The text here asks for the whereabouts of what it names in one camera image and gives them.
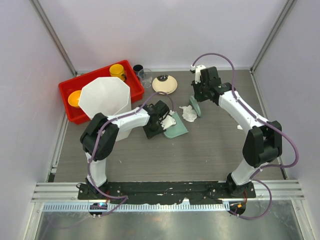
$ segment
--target beige round lid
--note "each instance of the beige round lid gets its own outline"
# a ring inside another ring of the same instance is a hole
[[[177,89],[177,80],[170,75],[161,75],[156,77],[152,82],[152,88],[156,92],[165,92],[172,94]]]

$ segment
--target yellow cup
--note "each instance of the yellow cup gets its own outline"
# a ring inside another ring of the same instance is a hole
[[[110,67],[110,76],[111,77],[118,77],[122,81],[127,80],[127,76],[125,74],[125,68],[121,64],[114,64]]]
[[[78,91],[74,91],[73,93],[71,93],[68,97],[68,103],[70,104],[70,106],[74,107],[74,108],[80,108],[79,107],[79,98],[81,95],[81,90]]]

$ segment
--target clear glass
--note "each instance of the clear glass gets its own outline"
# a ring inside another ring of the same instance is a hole
[[[145,89],[151,87],[153,73],[150,69],[147,69],[147,68],[141,69],[138,72],[138,77],[140,79],[140,83],[141,83],[142,87],[144,87]]]

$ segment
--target white cloth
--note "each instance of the white cloth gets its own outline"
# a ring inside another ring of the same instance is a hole
[[[191,105],[189,106],[180,106],[180,109],[183,109],[182,117],[184,120],[188,122],[194,122],[196,118],[198,117],[196,111],[192,108]]]

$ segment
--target gray tabletop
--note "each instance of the gray tabletop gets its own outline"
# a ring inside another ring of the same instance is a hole
[[[262,114],[249,71],[238,70],[236,89],[241,97]],[[245,141],[243,131],[237,129],[237,122],[223,109],[211,101],[200,103],[202,117],[194,122],[182,118],[182,109],[193,95],[191,82],[194,75],[188,71],[155,72],[155,77],[167,74],[173,76],[178,87],[170,96],[174,109],[179,114],[188,133],[166,138],[163,134],[147,139],[142,127],[132,130],[128,138],[116,142],[107,161],[109,181],[201,181],[225,180],[243,159]],[[230,82],[231,71],[220,71],[223,82]],[[143,99],[132,104],[137,107],[154,90],[145,89]],[[171,108],[168,97],[157,95],[150,103],[162,100]],[[69,122],[55,182],[83,182],[87,175],[86,156],[80,144],[80,136],[88,123],[75,125]],[[272,168],[261,172],[262,180],[283,179],[280,169]]]

